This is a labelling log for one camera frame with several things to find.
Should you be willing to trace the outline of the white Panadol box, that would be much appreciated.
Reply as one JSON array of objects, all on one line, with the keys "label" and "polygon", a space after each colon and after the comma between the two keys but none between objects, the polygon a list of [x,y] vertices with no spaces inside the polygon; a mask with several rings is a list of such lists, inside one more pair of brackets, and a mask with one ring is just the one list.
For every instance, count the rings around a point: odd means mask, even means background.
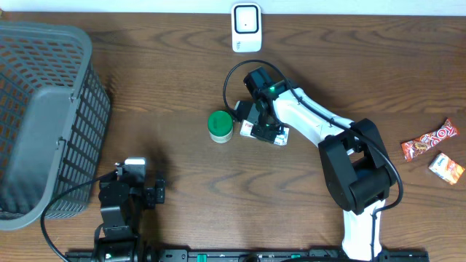
[{"label": "white Panadol box", "polygon": [[[248,137],[248,138],[254,138],[254,136],[252,136],[252,129],[253,129],[253,124],[247,120],[243,120],[241,123],[240,135]],[[286,146],[288,142],[288,134],[289,134],[289,128],[285,127],[284,133],[281,135],[277,135],[273,141],[273,144],[277,146]]]}]

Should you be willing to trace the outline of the green lid jar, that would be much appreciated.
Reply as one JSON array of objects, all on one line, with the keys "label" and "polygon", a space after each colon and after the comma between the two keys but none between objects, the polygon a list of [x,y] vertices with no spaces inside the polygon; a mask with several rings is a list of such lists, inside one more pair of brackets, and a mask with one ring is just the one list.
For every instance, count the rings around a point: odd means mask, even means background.
[{"label": "green lid jar", "polygon": [[225,111],[215,111],[208,118],[208,132],[216,143],[226,143],[233,135],[233,119]]}]

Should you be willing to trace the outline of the red Top chocolate bar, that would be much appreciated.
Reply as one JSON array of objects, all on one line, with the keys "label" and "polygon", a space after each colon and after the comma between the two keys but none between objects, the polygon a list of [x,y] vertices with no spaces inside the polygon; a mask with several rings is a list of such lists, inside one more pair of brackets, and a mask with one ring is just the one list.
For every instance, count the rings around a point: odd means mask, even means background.
[{"label": "red Top chocolate bar", "polygon": [[418,138],[401,143],[404,159],[411,162],[414,158],[429,151],[441,141],[459,135],[459,129],[452,124],[450,119],[437,130],[425,133]]}]

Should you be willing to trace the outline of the orange small snack box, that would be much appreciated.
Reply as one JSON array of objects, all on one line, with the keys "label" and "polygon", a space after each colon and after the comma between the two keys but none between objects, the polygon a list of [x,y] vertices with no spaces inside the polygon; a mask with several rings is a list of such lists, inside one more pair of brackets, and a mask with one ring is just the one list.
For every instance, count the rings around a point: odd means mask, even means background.
[{"label": "orange small snack box", "polygon": [[429,170],[450,185],[454,185],[462,176],[465,168],[457,164],[444,153],[439,153],[431,162]]}]

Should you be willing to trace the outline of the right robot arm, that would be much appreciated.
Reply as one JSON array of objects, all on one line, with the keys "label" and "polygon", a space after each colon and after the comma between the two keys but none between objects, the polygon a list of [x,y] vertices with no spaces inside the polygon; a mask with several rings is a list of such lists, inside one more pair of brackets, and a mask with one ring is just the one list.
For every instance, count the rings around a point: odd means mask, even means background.
[{"label": "right robot arm", "polygon": [[398,175],[376,125],[337,116],[310,99],[288,80],[275,82],[262,67],[243,79],[252,102],[235,109],[248,135],[280,144],[288,128],[298,130],[318,147],[325,184],[343,210],[346,256],[372,261],[382,251],[379,242],[380,212]]}]

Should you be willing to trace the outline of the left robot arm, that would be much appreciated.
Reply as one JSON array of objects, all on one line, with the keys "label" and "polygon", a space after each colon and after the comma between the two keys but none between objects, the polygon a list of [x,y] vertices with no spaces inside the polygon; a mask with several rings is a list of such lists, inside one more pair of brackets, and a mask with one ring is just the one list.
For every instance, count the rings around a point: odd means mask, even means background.
[{"label": "left robot arm", "polygon": [[140,222],[146,210],[165,202],[165,179],[158,175],[145,186],[145,173],[121,167],[100,181],[100,214],[103,223],[95,230],[91,261],[158,261],[157,251],[142,240]]}]

